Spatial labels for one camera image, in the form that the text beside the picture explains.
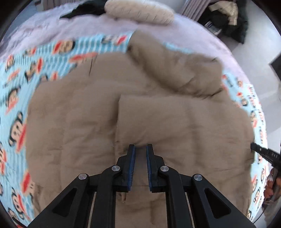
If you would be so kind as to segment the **person's right hand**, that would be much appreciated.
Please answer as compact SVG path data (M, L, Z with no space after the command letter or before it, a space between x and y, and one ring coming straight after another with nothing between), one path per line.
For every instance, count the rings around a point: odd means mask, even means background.
M275 168L272 168L270 171L270 175L267 177L266 180L266 185L265 185L265 189L264 189L264 201L269 200L273 194L274 194L274 190L273 190L273 184L275 179L273 178L275 173Z

